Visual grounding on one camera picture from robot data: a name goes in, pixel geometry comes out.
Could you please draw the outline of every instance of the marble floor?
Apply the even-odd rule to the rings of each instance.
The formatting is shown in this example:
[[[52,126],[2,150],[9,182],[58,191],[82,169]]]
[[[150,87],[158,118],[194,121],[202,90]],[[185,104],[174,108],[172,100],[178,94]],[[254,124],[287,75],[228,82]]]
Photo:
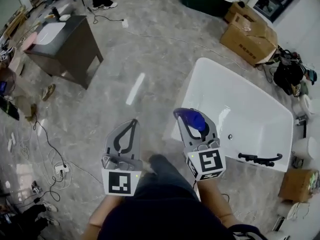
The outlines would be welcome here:
[[[101,156],[107,134],[120,123],[137,118],[141,126],[142,158],[150,153],[164,154],[192,183],[192,175],[181,155],[182,144],[167,143],[162,140],[162,135],[168,118],[173,116],[179,88],[201,57],[212,59],[250,80],[291,109],[290,98],[269,84],[263,71],[254,69],[219,43],[227,27],[221,18],[187,8],[179,0],[114,1],[118,2],[118,7],[107,11],[99,9],[96,14],[111,19],[125,18],[128,20],[127,29],[122,28],[120,22],[104,18],[98,18],[99,22],[93,24],[93,15],[81,2],[78,3],[77,11],[87,15],[104,57],[102,64],[95,60],[91,65],[92,71],[96,72],[88,90],[72,82],[49,77],[25,58],[22,76],[32,85],[44,88],[51,83],[56,84],[52,97],[47,102],[37,103],[38,121],[47,129],[50,143],[66,161],[101,181]],[[137,35],[167,36],[185,42]],[[140,73],[145,73],[144,81],[133,103],[127,105],[127,97]],[[58,162],[59,156],[53,152],[48,154],[51,148],[45,132],[32,130],[23,117],[18,124],[3,112],[0,113],[0,121],[0,179],[4,190],[11,192],[11,201],[19,203],[28,197],[34,180],[44,191],[49,190],[46,181],[52,184],[54,175],[51,161]],[[20,140],[30,138],[24,142],[29,148],[29,157],[22,156],[18,146],[12,153],[8,152],[6,140],[11,132],[18,134]],[[103,186],[97,180],[74,165],[71,167],[70,186],[70,178],[67,177],[66,188],[55,189],[61,200],[56,202],[49,194],[43,198],[59,209],[52,216],[60,222],[60,227],[49,226],[41,233],[47,240],[79,239],[89,216],[104,197]],[[219,180],[219,187],[230,196],[230,205],[239,220],[266,233],[277,219],[275,211],[282,178],[281,172],[228,159],[227,171]]]

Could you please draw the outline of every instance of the cardboard box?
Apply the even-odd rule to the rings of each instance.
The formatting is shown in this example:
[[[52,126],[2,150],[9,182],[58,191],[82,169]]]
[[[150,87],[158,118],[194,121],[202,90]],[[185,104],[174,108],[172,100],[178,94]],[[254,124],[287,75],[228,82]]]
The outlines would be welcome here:
[[[250,22],[239,13],[236,13],[229,23],[220,43],[252,66],[273,54],[278,48],[277,33],[274,30],[266,24]]]
[[[311,197],[308,189],[310,178],[316,170],[289,169],[283,177],[278,197],[305,203]]]
[[[255,12],[254,9],[252,9],[245,3],[243,4],[244,4],[244,7],[242,8],[239,6],[239,2],[233,2],[228,12],[224,16],[225,21],[229,23],[233,20],[236,14],[240,14],[250,22],[260,22],[263,24],[267,24],[265,20],[257,12]]]

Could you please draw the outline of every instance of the blue object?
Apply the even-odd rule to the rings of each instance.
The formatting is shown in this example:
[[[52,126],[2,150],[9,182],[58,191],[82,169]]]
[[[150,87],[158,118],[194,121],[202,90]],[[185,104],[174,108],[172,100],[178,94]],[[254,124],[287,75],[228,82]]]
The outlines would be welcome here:
[[[192,108],[176,108],[173,111],[173,115],[176,119],[181,117],[183,122],[188,126],[198,130],[204,131],[206,128],[206,121],[199,111],[193,110]]]
[[[6,90],[7,82],[0,81],[0,94],[3,94]]]

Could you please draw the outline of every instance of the freestanding bathtub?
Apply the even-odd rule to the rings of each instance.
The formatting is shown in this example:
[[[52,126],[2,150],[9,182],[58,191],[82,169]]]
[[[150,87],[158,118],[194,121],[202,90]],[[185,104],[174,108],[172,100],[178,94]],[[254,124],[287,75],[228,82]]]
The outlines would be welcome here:
[[[282,158],[267,167],[286,172],[291,155],[293,115],[269,94],[242,76],[208,58],[199,58],[182,85],[175,108],[193,108],[216,125],[220,146],[227,156],[242,162],[238,154]],[[182,141],[172,116],[164,139]],[[263,166],[252,161],[246,162]]]

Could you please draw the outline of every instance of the shoe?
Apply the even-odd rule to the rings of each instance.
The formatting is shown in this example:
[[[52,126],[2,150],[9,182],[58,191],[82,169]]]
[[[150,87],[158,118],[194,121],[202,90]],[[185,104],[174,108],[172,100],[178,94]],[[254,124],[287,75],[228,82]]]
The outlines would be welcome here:
[[[54,83],[45,88],[42,96],[42,101],[46,102],[47,99],[49,99],[49,97],[54,93],[55,89],[56,85]]]
[[[58,208],[55,207],[53,204],[48,203],[48,202],[42,202],[42,204],[44,205],[44,207],[46,208],[47,211],[49,212],[54,212],[56,213],[58,211]]]
[[[118,5],[117,2],[113,2],[110,6],[104,6],[103,9],[108,10],[109,8],[115,8],[117,5]]]
[[[47,216],[43,216],[43,218],[45,218],[49,224],[54,225],[54,226],[60,226],[59,221],[53,219],[53,218],[49,218]]]
[[[92,10],[96,11],[96,10],[98,10],[98,9],[99,9],[99,7],[102,7],[102,6],[104,6],[104,5],[103,5],[103,4],[101,4],[101,5],[99,5],[98,7],[93,7],[93,8],[92,8]]]

